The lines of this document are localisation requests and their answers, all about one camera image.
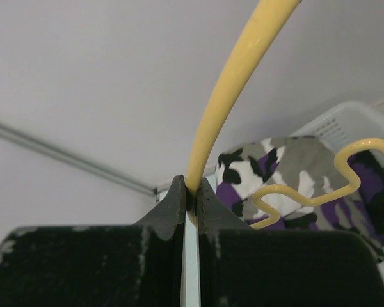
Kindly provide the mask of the purple camouflage trousers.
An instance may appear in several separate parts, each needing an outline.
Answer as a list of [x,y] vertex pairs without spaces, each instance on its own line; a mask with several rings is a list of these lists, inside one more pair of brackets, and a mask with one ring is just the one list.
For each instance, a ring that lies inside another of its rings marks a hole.
[[[340,189],[346,179],[335,169],[334,154],[314,136],[267,138],[219,155],[216,195],[247,224],[267,215],[253,203],[253,194],[274,184],[289,186],[306,198]],[[277,209],[274,230],[350,231],[365,241],[378,262],[384,261],[384,167],[370,151],[348,159],[359,176],[357,191],[317,207],[306,207],[282,194],[264,201]]]

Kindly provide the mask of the white plastic basket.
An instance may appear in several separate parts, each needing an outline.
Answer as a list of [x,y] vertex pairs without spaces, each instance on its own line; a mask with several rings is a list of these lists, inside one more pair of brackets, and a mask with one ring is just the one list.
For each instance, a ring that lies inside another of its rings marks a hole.
[[[347,145],[366,138],[384,139],[384,116],[360,102],[343,102],[302,126],[293,136],[314,135],[337,153]],[[360,195],[371,213],[384,246],[384,155],[371,150],[371,158],[353,159],[351,168],[360,177]],[[379,264],[384,279],[384,261]]]

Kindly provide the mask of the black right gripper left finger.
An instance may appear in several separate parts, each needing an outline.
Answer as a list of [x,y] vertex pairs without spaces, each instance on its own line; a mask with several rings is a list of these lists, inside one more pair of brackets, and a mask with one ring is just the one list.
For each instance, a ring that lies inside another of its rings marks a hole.
[[180,306],[186,187],[132,225],[30,226],[0,244],[0,306]]

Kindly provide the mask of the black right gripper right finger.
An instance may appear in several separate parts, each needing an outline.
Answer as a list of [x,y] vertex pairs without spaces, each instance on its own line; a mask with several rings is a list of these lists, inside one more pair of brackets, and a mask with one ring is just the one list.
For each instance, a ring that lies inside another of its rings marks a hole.
[[202,306],[384,306],[383,278],[359,236],[254,230],[206,179],[196,206]]

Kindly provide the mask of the yellow clothes hanger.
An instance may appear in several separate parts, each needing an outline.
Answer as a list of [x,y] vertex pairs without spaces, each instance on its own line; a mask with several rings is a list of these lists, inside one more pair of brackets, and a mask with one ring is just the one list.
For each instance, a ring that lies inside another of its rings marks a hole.
[[[298,5],[299,1],[260,1],[252,12],[216,81],[196,132],[186,172],[186,187],[192,196],[197,194],[207,160],[237,98]],[[355,192],[361,180],[349,166],[348,159],[363,150],[377,150],[384,156],[384,139],[361,139],[336,153],[334,166],[348,180],[348,184],[326,195],[306,198],[294,189],[279,184],[256,191],[253,202],[268,218],[251,227],[260,230],[280,219],[279,211],[263,201],[266,195],[282,194],[305,207],[317,207]]]

